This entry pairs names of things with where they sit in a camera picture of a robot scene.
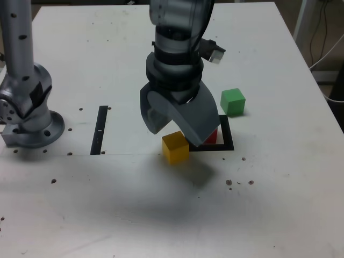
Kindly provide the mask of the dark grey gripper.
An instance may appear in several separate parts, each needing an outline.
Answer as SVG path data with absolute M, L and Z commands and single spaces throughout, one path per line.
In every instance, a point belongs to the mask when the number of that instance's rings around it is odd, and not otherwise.
M 140 90 L 140 111 L 148 130 L 157 134 L 174 121 L 193 145 L 202 145 L 220 125 L 209 89 L 199 83 L 178 84 L 170 98 L 151 91 L 149 83 Z

